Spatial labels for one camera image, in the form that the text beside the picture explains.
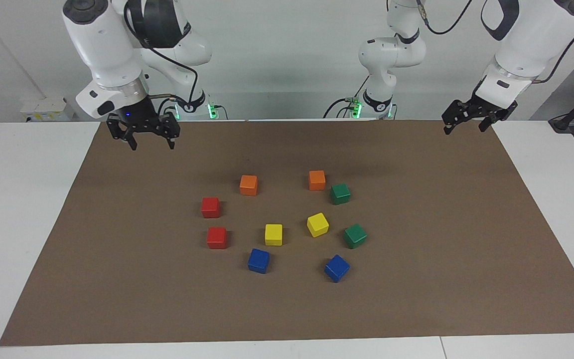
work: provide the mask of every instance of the blue cube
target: blue cube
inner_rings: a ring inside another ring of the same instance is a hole
[[[269,253],[264,250],[254,248],[249,254],[248,268],[251,271],[265,274],[269,266]]]
[[[340,282],[342,277],[349,271],[349,263],[344,261],[340,255],[336,255],[325,266],[325,273],[333,280],[334,283]]]

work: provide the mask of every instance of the green cube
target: green cube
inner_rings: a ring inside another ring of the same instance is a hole
[[[367,239],[367,233],[359,224],[354,224],[344,230],[344,241],[347,242],[347,245],[351,249],[355,249],[362,245],[362,243],[365,243],[365,239]]]
[[[333,204],[347,203],[351,199],[351,192],[346,184],[337,184],[332,186],[330,197]]]

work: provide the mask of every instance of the yellow cube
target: yellow cube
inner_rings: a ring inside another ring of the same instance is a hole
[[[283,245],[283,225],[265,225],[265,245],[280,247]]]
[[[314,214],[310,218],[307,218],[307,228],[309,228],[311,236],[316,238],[329,231],[329,222],[327,222],[325,214]]]

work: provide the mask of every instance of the white table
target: white table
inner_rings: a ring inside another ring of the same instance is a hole
[[[0,124],[0,336],[98,123]],[[574,265],[574,138],[544,122],[494,126]],[[574,334],[0,348],[0,358],[567,359]]]

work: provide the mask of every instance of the white box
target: white box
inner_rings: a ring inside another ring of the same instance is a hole
[[[75,110],[63,98],[44,98],[26,102],[21,108],[25,122],[30,121],[72,121]]]

